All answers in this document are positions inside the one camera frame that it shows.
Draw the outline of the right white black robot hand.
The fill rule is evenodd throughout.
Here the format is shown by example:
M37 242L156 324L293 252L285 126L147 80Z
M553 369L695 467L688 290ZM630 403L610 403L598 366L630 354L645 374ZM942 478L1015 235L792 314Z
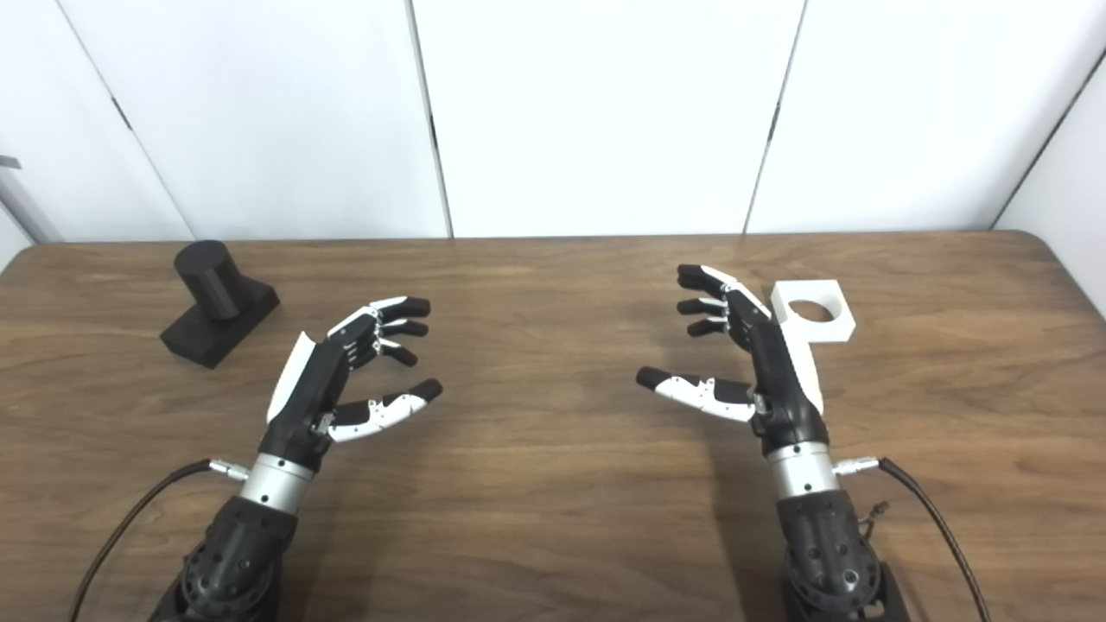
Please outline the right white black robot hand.
M677 303L682 315L701 314L691 336L726 334L752 361L751 384L644 366L636 382L667 400L709 415L749 422L764 455L801 442L830 445L817 367L802 336L789 330L734 276L708 265L679 265L678 284L702 292Z

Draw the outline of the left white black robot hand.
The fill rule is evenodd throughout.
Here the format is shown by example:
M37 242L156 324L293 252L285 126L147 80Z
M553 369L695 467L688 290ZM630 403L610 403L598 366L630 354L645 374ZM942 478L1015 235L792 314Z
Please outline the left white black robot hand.
M416 365L418 357L392 336L426 335L422 318L430 314L430 300L398 296L357 308L324 340L301 333L276 382L259 453L317 473L335 442L375 435L430 405L444 391L437 379L379 400L342 402L352 371L374 359Z

